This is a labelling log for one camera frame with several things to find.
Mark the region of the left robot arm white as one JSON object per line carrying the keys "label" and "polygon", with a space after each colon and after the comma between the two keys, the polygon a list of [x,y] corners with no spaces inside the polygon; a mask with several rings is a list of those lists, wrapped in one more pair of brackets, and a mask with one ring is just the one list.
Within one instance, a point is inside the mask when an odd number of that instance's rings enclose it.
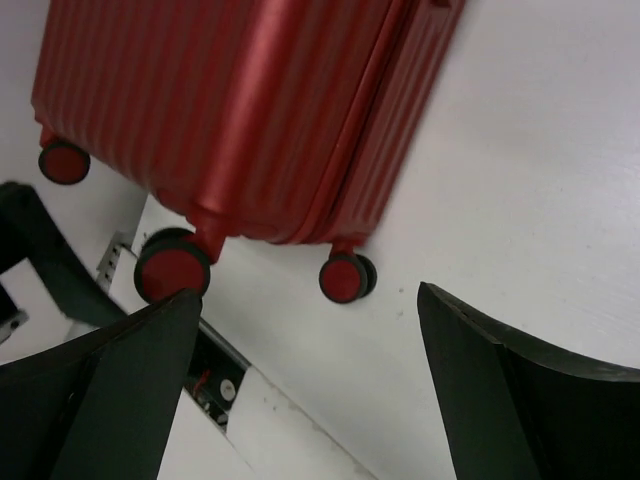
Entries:
{"label": "left robot arm white", "polygon": [[13,181],[1,185],[1,271],[27,261],[61,315],[74,323],[63,341],[31,328],[20,335],[19,358],[69,342],[116,344],[136,324],[90,275],[50,217],[35,189]]}

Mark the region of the red hard-shell suitcase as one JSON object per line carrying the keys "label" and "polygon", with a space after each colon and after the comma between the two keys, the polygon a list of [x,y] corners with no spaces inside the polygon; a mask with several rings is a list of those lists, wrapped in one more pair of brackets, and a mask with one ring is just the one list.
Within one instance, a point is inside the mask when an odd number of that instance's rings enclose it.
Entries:
{"label": "red hard-shell suitcase", "polygon": [[31,103],[38,165],[100,160],[187,228],[154,232],[133,281],[204,294],[225,241],[327,244],[323,295],[368,296],[378,226],[461,1],[53,1]]}

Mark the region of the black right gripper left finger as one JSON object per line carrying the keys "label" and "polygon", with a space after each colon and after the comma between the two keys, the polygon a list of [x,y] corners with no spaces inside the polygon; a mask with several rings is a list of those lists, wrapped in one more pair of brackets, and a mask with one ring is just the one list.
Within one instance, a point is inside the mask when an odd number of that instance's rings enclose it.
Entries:
{"label": "black right gripper left finger", "polygon": [[183,291],[2,365],[2,478],[156,478],[200,312]]}

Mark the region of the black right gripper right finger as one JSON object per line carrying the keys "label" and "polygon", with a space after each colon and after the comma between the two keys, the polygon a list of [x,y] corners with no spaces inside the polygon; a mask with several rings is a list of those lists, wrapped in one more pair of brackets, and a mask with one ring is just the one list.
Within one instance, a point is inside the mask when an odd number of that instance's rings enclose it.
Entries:
{"label": "black right gripper right finger", "polygon": [[639,372],[421,283],[426,356],[459,479],[636,479]]}

